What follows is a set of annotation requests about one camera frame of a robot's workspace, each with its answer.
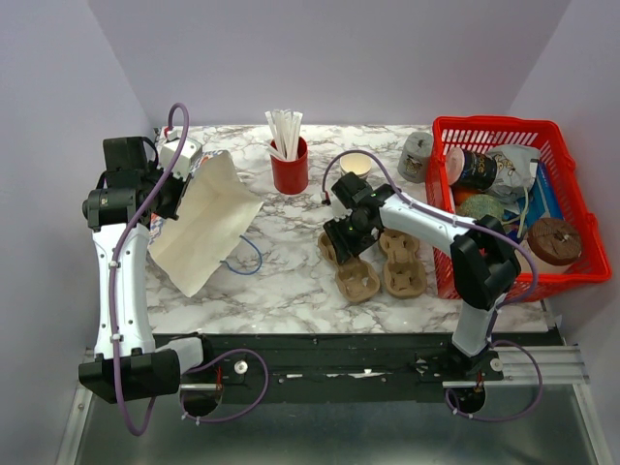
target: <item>small white bowl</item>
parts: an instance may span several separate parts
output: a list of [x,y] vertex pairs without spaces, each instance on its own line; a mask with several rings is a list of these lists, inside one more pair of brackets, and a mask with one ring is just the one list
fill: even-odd
[[365,179],[371,166],[372,160],[363,153],[349,153],[340,159],[340,172],[343,175],[352,171],[361,179]]

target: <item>cup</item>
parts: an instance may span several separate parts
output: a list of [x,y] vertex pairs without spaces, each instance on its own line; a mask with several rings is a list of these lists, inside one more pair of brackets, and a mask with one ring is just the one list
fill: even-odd
[[348,172],[354,172],[359,178],[365,179],[371,167],[370,157],[363,153],[349,153],[340,159],[340,173],[343,176]]
[[[276,148],[273,140],[271,141],[271,146]],[[308,145],[303,138],[299,138],[296,160],[283,162],[273,155],[270,155],[270,157],[273,184],[278,191],[292,196],[303,192],[308,187]]]

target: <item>marble table surface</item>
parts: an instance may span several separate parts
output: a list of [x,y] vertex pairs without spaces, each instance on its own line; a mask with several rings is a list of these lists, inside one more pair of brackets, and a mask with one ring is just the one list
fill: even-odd
[[[307,189],[284,196],[273,186],[264,144],[270,141],[266,126],[193,127],[191,137],[205,151],[229,150],[240,179],[260,196],[263,209],[247,231],[263,251],[263,267],[252,276],[239,276],[221,266],[193,297],[184,296],[164,271],[149,259],[146,291],[149,320],[154,332],[210,333],[365,333],[454,331],[460,301],[437,297],[432,248],[421,243],[418,257],[428,277],[425,294],[400,300],[386,292],[352,304],[339,292],[335,269],[321,258],[317,238],[331,209],[321,205],[320,184],[331,158],[343,150],[364,148],[376,153],[401,188],[426,201],[424,186],[404,181],[396,165],[406,137],[428,126],[311,126],[302,127],[308,142]],[[328,186],[337,179],[332,170]],[[368,176],[373,187],[384,180],[374,167]],[[363,259],[380,273],[384,256],[375,244]],[[235,266],[253,267],[256,256],[241,242],[229,257]],[[539,303],[505,307],[497,331],[546,331],[545,312]]]

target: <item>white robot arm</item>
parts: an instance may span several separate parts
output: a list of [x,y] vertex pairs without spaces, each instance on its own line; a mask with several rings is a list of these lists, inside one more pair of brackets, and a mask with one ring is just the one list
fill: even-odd
[[503,233],[500,223],[491,217],[475,222],[426,204],[415,208],[418,201],[396,194],[387,184],[373,191],[352,172],[341,177],[332,191],[348,212],[325,223],[341,264],[372,245],[383,228],[410,234],[452,257],[455,285],[464,300],[452,344],[466,357],[480,354],[487,347],[496,307],[506,298],[520,267],[510,246],[456,223]]
[[[111,370],[114,338],[118,340],[123,392],[127,400],[176,392],[180,375],[204,360],[202,341],[192,335],[156,349],[146,311],[145,287],[151,213],[177,218],[176,210],[192,179],[192,166],[202,154],[200,143],[186,139],[172,176],[123,242],[118,263],[112,258],[127,224],[171,162],[177,145],[178,140],[170,140],[161,151],[159,161],[148,162],[143,138],[104,140],[107,170],[82,206],[97,250],[100,321],[95,362],[80,365],[78,374],[83,385],[110,403],[116,401]],[[111,327],[109,313],[112,266],[116,268],[117,328]]]

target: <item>red plastic crate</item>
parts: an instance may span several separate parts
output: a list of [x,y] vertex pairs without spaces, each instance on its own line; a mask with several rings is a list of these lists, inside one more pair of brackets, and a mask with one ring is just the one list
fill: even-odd
[[[509,116],[442,116],[433,123],[433,152],[426,175],[428,203],[453,213],[450,186],[446,178],[446,154],[453,147],[479,153],[504,143],[519,143],[541,151],[564,219],[579,231],[583,253],[564,274],[541,274],[528,301],[540,300],[587,283],[602,283],[611,277],[611,267],[599,235],[596,217],[588,211],[577,185],[576,164],[562,139],[560,128],[551,121]],[[460,298],[454,288],[450,258],[434,250],[437,289],[441,298]],[[521,273],[509,296],[520,295],[532,283],[532,274]]]

